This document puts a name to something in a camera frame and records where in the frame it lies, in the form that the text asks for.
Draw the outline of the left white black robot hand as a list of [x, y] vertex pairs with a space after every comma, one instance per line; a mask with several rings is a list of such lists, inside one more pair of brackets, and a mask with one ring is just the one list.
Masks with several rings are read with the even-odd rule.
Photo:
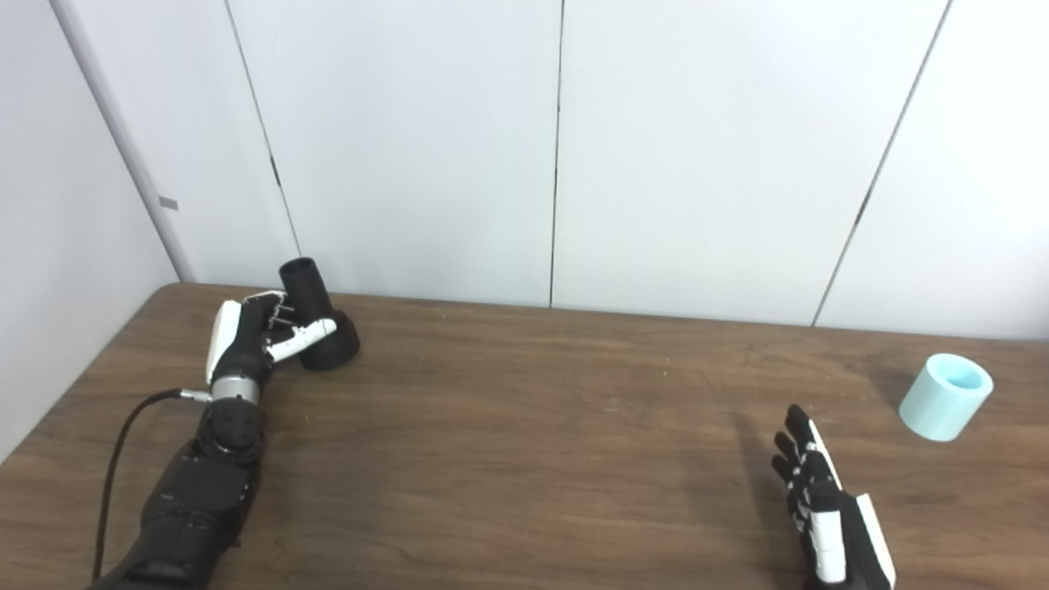
[[293, 318], [288, 293], [267, 291], [240, 302], [224, 300], [212, 330], [207, 353], [207, 385], [228, 377], [261, 384], [263, 377], [288, 358], [314, 347], [337, 332], [331, 318], [308, 324]]

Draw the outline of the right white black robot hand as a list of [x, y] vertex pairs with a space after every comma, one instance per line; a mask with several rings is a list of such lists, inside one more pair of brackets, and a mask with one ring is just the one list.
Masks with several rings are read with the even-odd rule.
[[897, 572], [869, 494], [850, 494], [808, 412], [791, 404], [771, 465], [802, 547], [806, 589], [892, 589]]

